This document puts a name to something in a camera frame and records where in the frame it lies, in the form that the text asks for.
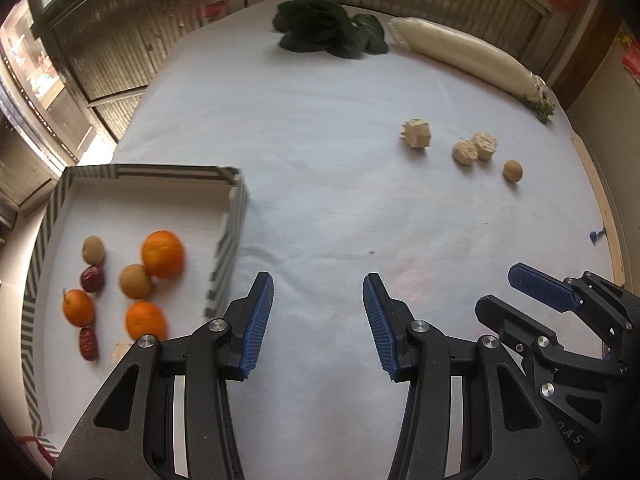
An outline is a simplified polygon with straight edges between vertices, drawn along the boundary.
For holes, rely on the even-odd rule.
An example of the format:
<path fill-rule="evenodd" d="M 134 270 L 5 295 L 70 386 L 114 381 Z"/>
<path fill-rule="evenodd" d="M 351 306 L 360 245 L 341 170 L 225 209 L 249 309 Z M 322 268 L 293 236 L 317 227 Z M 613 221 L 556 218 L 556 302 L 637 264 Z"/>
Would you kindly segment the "white tablecloth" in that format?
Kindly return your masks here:
<path fill-rule="evenodd" d="M 119 164 L 232 166 L 250 194 L 229 295 L 256 273 L 274 281 L 257 366 L 230 386 L 250 479 L 383 479 L 407 389 L 382 370 L 361 300 L 381 275 L 417 318 L 477 340 L 476 300 L 495 295 L 600 356 L 570 314 L 512 289 L 525 262 L 557 278 L 612 273 L 602 221 L 563 115 L 543 125 L 520 102 L 395 48 L 357 61 L 279 47 L 277 1 L 181 38 L 119 142 Z M 410 119 L 431 129 L 409 148 Z M 458 165 L 475 133 L 498 141 L 488 162 Z M 523 177 L 511 183 L 504 163 Z"/>

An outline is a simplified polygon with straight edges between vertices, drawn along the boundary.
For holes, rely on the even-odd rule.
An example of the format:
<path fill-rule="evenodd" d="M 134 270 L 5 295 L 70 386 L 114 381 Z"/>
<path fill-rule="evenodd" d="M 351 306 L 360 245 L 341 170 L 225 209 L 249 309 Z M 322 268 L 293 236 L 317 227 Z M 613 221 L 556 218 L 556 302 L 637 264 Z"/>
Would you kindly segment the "dark green leafy vegetable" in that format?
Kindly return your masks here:
<path fill-rule="evenodd" d="M 358 60 L 386 54 L 390 47 L 381 22 L 372 14 L 349 15 L 331 0 L 288 0 L 278 5 L 272 26 L 282 35 L 279 47 L 295 53 L 328 52 Z"/>

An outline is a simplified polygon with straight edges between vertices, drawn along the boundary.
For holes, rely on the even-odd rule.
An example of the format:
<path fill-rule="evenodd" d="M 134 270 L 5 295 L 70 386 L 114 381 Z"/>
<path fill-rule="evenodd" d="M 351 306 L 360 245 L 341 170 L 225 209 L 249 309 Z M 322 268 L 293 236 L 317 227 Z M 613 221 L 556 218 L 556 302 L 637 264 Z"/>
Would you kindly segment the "beige cut chunk left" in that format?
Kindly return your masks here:
<path fill-rule="evenodd" d="M 431 145 L 431 129 L 428 122 L 421 118 L 407 120 L 400 133 L 409 148 L 428 148 Z"/>

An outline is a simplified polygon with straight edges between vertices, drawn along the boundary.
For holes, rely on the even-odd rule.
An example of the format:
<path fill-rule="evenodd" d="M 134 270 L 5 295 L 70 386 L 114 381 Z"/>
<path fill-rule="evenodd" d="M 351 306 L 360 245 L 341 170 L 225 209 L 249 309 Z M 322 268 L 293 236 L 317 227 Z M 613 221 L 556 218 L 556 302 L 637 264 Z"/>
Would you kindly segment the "beige cut chunk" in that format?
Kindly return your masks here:
<path fill-rule="evenodd" d="M 498 141 L 487 132 L 475 133 L 472 141 L 477 150 L 477 158 L 482 162 L 488 162 L 498 148 Z"/>
<path fill-rule="evenodd" d="M 454 144 L 451 149 L 452 159 L 460 166 L 469 167 L 478 159 L 476 145 L 471 140 L 462 140 Z"/>
<path fill-rule="evenodd" d="M 400 133 L 409 148 L 428 148 L 431 145 L 431 129 L 428 122 L 421 118 L 407 120 Z"/>

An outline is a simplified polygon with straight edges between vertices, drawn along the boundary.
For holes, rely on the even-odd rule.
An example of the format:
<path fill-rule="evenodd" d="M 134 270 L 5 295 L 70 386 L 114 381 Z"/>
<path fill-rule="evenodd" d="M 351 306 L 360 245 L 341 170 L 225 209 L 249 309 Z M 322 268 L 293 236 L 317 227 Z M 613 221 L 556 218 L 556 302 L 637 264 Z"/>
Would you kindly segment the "lower red jujube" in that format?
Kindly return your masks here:
<path fill-rule="evenodd" d="M 81 356 L 89 362 L 96 361 L 99 357 L 98 338 L 91 327 L 83 327 L 79 332 L 78 347 Z"/>

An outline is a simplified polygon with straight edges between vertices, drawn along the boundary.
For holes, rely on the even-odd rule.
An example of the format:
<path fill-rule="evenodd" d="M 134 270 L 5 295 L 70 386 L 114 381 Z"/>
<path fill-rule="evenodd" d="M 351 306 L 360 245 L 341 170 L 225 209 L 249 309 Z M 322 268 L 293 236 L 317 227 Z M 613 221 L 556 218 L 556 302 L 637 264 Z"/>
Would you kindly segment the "striped white tray box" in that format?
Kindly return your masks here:
<path fill-rule="evenodd" d="M 21 354 L 32 431 L 58 455 L 76 422 L 129 344 L 130 305 L 120 271 L 141 260 L 156 231 L 173 232 L 186 250 L 178 278 L 158 280 L 152 304 L 171 337 L 189 335 L 226 310 L 248 193 L 232 167 L 114 164 L 67 169 L 44 213 L 30 259 L 22 313 Z M 78 289 L 85 269 L 82 244 L 95 235 L 105 246 L 105 285 L 93 297 L 99 357 L 84 360 L 79 330 L 62 311 L 64 292 Z"/>

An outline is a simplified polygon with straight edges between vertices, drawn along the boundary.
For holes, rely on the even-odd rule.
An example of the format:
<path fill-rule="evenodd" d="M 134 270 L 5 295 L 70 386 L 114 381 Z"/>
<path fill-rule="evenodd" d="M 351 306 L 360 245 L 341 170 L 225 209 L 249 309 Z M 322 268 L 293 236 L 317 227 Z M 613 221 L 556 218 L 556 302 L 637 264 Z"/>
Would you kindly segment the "tan longan centre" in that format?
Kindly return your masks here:
<path fill-rule="evenodd" d="M 125 266 L 119 273 L 118 284 L 122 293 L 134 300 L 149 297 L 154 289 L 151 277 L 139 263 Z"/>

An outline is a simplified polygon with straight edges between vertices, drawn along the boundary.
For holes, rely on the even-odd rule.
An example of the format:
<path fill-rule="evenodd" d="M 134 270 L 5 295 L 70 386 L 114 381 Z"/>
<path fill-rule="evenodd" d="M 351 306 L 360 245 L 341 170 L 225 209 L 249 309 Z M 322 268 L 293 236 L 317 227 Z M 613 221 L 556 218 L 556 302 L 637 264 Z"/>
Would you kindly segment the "beige cut chunk middle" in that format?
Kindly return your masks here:
<path fill-rule="evenodd" d="M 462 140 L 454 144 L 451 149 L 452 159 L 460 166 L 469 167 L 478 159 L 476 145 L 471 140 Z"/>

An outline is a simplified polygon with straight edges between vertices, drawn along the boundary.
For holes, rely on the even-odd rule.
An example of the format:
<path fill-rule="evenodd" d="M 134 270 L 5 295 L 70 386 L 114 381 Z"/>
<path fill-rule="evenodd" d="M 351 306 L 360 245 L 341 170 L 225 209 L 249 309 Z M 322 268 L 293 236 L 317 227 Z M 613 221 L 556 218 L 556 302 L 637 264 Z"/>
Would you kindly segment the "small blue object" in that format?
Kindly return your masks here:
<path fill-rule="evenodd" d="M 589 239 L 592 244 L 597 244 L 598 240 L 604 237 L 606 234 L 606 229 L 602 228 L 599 231 L 591 231 L 589 233 Z"/>

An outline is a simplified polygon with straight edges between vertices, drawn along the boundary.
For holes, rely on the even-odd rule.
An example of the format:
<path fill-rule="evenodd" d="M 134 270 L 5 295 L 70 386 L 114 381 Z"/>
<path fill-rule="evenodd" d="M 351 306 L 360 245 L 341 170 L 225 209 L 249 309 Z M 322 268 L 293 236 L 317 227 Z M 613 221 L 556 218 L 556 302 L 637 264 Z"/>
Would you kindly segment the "upper red jujube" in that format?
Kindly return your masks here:
<path fill-rule="evenodd" d="M 79 278 L 81 287 L 85 292 L 99 292 L 105 285 L 105 275 L 102 266 L 98 264 L 92 264 L 85 268 L 80 274 Z"/>

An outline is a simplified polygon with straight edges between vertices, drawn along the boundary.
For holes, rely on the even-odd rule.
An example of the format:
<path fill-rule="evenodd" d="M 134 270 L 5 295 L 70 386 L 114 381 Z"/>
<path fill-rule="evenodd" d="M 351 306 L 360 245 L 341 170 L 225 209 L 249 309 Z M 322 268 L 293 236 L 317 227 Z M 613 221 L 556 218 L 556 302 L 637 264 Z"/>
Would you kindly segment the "beige piece in tray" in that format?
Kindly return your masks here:
<path fill-rule="evenodd" d="M 110 361 L 113 365 L 117 365 L 119 361 L 124 357 L 124 355 L 131 348 L 131 342 L 119 342 L 115 344 L 114 350 L 111 353 Z"/>

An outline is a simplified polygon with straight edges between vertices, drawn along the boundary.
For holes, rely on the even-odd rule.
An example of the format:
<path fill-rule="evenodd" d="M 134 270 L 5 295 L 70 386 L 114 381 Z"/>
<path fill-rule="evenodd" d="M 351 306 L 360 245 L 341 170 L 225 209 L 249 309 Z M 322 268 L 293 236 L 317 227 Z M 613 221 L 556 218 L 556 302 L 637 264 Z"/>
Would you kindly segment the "large orange mandarin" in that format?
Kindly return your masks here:
<path fill-rule="evenodd" d="M 141 245 L 141 258 L 146 272 L 170 280 L 181 274 L 186 261 L 182 241 L 171 231 L 155 231 L 145 237 Z"/>

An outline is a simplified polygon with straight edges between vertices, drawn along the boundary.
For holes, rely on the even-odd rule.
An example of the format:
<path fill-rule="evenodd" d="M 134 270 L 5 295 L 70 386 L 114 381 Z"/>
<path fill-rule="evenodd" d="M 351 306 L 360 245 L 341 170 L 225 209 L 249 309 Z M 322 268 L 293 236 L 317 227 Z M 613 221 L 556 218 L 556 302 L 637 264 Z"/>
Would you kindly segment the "front orange mandarin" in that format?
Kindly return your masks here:
<path fill-rule="evenodd" d="M 137 301 L 128 308 L 125 326 L 132 340 L 144 335 L 153 335 L 159 340 L 167 338 L 167 322 L 163 311 L 149 301 Z"/>

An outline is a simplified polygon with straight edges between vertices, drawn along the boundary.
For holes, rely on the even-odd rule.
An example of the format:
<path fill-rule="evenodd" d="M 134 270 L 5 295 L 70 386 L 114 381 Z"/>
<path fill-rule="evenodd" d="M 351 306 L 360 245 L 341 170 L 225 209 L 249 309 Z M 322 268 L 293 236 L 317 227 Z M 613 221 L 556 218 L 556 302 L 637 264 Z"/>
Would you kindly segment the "beige cut chunk right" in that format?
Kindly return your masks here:
<path fill-rule="evenodd" d="M 477 150 L 477 158 L 482 162 L 488 162 L 498 148 L 498 141 L 487 132 L 475 133 L 472 141 Z"/>

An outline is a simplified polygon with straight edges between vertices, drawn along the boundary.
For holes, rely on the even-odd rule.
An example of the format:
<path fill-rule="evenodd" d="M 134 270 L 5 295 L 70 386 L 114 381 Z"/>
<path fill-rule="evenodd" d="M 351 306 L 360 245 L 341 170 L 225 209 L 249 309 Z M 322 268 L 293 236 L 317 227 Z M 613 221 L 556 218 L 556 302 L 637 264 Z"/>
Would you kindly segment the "red jujube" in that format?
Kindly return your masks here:
<path fill-rule="evenodd" d="M 79 332 L 78 347 L 81 356 L 89 362 L 96 361 L 99 357 L 98 338 L 91 327 L 83 327 Z"/>
<path fill-rule="evenodd" d="M 80 274 L 79 278 L 81 287 L 85 292 L 99 292 L 105 285 L 105 275 L 102 266 L 98 264 L 92 264 L 85 268 Z"/>

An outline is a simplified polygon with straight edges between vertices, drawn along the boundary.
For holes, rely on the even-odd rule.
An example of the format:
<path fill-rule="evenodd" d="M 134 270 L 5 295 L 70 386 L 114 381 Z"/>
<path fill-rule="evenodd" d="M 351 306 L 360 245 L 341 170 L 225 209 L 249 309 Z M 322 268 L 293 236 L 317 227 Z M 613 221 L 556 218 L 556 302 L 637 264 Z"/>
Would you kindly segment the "white daikon radish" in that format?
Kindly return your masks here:
<path fill-rule="evenodd" d="M 408 50 L 462 70 L 514 96 L 543 124 L 554 115 L 555 102 L 541 78 L 506 51 L 473 35 L 423 18 L 392 18 L 390 33 Z"/>

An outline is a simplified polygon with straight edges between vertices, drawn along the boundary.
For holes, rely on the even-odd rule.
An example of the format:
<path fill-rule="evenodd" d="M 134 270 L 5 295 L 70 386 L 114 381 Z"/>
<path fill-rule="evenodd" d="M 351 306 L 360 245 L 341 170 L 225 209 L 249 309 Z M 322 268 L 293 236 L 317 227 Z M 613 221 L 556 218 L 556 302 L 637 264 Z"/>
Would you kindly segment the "left orange with stem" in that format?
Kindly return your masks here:
<path fill-rule="evenodd" d="M 82 289 L 63 290 L 62 311 L 66 320 L 76 327 L 90 326 L 96 319 L 96 307 Z"/>

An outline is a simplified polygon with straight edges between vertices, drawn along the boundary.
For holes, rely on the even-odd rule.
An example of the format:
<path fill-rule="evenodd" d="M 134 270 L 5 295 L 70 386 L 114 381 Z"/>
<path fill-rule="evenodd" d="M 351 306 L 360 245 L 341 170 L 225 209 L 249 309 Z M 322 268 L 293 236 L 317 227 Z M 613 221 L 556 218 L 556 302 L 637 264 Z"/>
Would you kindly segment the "tan longan upper left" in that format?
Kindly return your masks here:
<path fill-rule="evenodd" d="M 81 257 L 92 266 L 104 263 L 106 256 L 105 246 L 102 240 L 95 235 L 88 236 L 81 248 Z"/>

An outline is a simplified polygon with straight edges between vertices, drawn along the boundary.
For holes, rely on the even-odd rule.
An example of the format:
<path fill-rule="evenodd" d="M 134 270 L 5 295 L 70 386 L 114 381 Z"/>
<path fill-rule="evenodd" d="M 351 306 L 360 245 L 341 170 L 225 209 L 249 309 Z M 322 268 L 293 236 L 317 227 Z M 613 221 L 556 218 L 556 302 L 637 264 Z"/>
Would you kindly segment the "tan longan on table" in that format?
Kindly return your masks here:
<path fill-rule="evenodd" d="M 503 165 L 502 174 L 509 182 L 518 183 L 522 180 L 524 171 L 517 160 L 509 159 Z"/>

